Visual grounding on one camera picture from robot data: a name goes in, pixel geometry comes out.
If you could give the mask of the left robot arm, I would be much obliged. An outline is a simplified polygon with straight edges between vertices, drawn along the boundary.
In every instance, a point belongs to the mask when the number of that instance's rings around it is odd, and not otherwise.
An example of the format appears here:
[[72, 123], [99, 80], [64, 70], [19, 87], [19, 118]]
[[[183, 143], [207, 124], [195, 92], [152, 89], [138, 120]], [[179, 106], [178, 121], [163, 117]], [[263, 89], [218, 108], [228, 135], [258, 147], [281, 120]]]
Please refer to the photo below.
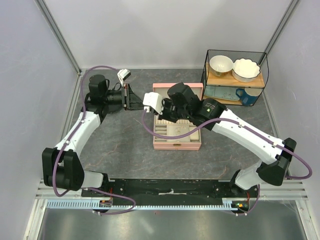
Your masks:
[[85, 171], [80, 161], [81, 152], [92, 133], [101, 125], [107, 114], [118, 109], [138, 111], [143, 101], [124, 81], [131, 75], [127, 69], [117, 73], [120, 88], [109, 88], [110, 82], [102, 74], [89, 79], [89, 92], [84, 107], [66, 136], [53, 148], [42, 152], [43, 182], [48, 187], [78, 191], [92, 188], [99, 197], [106, 196], [110, 185], [99, 172]]

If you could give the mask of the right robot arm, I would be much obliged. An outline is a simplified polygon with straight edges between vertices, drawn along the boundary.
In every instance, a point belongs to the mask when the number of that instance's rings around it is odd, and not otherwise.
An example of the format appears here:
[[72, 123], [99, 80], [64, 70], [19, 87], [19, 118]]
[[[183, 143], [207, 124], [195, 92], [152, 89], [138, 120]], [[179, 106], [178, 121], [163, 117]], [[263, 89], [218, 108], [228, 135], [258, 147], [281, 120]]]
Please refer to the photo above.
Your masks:
[[217, 119], [209, 123], [206, 129], [224, 135], [259, 157], [259, 162], [236, 172], [229, 184], [229, 191], [235, 197], [242, 196], [251, 187], [268, 183], [281, 186], [296, 141], [288, 137], [284, 140], [273, 137], [241, 120], [224, 104], [212, 98], [199, 99], [191, 87], [179, 82], [170, 87], [167, 97], [156, 94], [152, 107], [159, 119], [170, 122], [188, 120], [195, 126]]

